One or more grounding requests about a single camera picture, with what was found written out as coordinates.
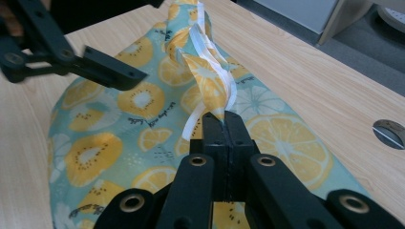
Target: gray floor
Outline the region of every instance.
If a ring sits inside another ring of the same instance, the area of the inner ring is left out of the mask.
[[[405,34],[384,23],[377,15],[376,6],[324,45],[316,46],[319,34],[252,0],[238,0],[237,3],[370,79],[405,96]]]

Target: patterned fabric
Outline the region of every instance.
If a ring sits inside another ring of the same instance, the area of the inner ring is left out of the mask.
[[[120,92],[78,78],[56,103],[49,131],[55,228],[93,228],[118,193],[134,187],[156,193],[173,180],[188,154],[189,142],[181,133],[202,102],[204,87],[199,87],[184,62],[170,57],[168,41],[195,24],[196,8],[197,2],[176,1],[168,21],[157,23],[117,56],[149,74],[134,89]],[[205,33],[213,40],[207,14],[204,20]],[[185,52],[195,53],[190,42],[183,43]],[[231,111],[242,117],[263,154],[281,158],[321,198],[341,188],[365,194],[288,104],[237,60],[218,50],[236,82],[237,98]],[[201,130],[197,122],[192,138],[201,138]],[[247,228],[244,206],[216,203],[213,223],[214,228]]]

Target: fabric bag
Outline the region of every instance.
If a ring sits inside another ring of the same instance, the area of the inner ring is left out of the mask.
[[[240,115],[261,153],[281,158],[316,196],[342,188],[366,194],[299,115],[213,38],[203,4],[177,0],[167,21],[117,55],[149,74],[134,89],[83,78],[68,87],[49,131],[55,228],[93,228],[118,193],[156,193],[170,183],[188,138],[202,137],[206,112]],[[213,228],[248,228],[244,205],[215,203]]]

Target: kiwi print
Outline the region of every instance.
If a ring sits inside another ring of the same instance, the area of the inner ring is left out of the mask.
[[[199,118],[194,126],[191,139],[203,139],[203,120]]]
[[[217,228],[249,228],[245,204],[240,202],[216,202],[213,220]]]
[[[71,110],[69,129],[76,132],[97,131],[113,125],[120,115],[121,110],[115,100],[108,94],[101,94],[93,101]]]
[[[112,166],[122,152],[121,140],[110,133],[84,136],[65,156],[66,173],[73,186],[92,182]]]
[[[188,10],[188,15],[190,16],[190,18],[188,19],[188,24],[194,25],[197,22],[197,18],[198,18],[197,8]]]
[[[164,92],[155,84],[141,82],[134,89],[119,94],[117,104],[126,113],[150,119],[163,108]]]
[[[80,213],[93,213],[95,211],[94,206],[106,207],[116,195],[124,190],[123,187],[114,184],[114,182],[99,179],[86,197],[80,201],[77,208],[80,209]]]
[[[229,63],[229,71],[233,78],[237,79],[249,73],[235,58],[229,56],[226,58],[226,61]]]
[[[149,63],[153,56],[153,45],[149,38],[142,37],[124,51],[120,52],[116,59],[135,68]]]

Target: teal fabric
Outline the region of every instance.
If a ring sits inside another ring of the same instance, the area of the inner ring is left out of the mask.
[[[188,12],[194,8],[182,6],[179,18],[183,20],[178,21],[188,23]],[[193,102],[187,99],[192,98],[192,92],[198,98],[195,93],[198,91],[193,90],[197,85],[191,76],[185,76],[180,83],[165,78],[167,66],[171,65],[179,73],[187,74],[182,66],[167,60],[164,43],[173,31],[168,31],[166,25],[166,22],[158,23],[117,56],[149,74],[135,89],[119,92],[78,78],[54,106],[49,148],[55,228],[93,228],[99,214],[116,194],[133,187],[156,192],[173,179],[181,159],[187,155],[184,150],[187,142],[181,139],[181,132],[193,108]],[[342,188],[366,194],[283,99],[225,51],[220,49],[220,53],[228,61],[237,83],[238,98],[232,112],[242,117],[253,138],[259,137],[256,140],[262,153],[284,156],[300,178],[306,177],[303,173],[313,173],[319,165],[319,176],[309,175],[309,180],[302,181],[320,198]],[[137,56],[145,56],[142,57],[145,63],[132,63]],[[271,144],[258,136],[262,123],[274,128],[267,130],[272,136],[264,136]],[[293,135],[304,135],[303,139],[307,136],[310,141],[291,143],[299,141]],[[323,153],[314,156],[308,149]],[[243,205],[237,204],[215,208],[218,212],[214,213],[217,216],[214,228],[244,228],[242,215],[239,223],[222,219],[228,213],[221,211],[228,211],[227,207],[238,208],[243,214],[243,208],[240,210]]]

